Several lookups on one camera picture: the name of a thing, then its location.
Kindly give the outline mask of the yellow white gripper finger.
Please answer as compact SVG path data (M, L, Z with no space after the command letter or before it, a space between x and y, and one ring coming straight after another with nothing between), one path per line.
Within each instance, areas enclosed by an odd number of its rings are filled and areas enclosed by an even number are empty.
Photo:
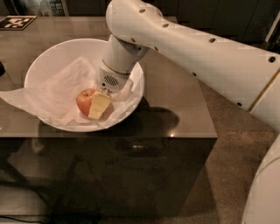
M97 91L94 93L88 117L90 119L99 120L111 101L112 99L108 92Z

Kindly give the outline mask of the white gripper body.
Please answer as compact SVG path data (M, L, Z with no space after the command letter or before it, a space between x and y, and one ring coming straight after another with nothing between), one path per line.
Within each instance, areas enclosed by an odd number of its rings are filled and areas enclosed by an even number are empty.
M100 61L96 72L96 85L109 92L117 93L124 88L129 77L128 74L113 71L103 61Z

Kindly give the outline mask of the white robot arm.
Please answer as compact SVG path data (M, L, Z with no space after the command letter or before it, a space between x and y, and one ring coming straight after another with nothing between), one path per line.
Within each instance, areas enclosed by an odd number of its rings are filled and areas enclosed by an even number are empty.
M96 84L119 92L153 49L276 131L250 187L241 224L280 224L280 55L174 24L142 0L111 0L111 32Z

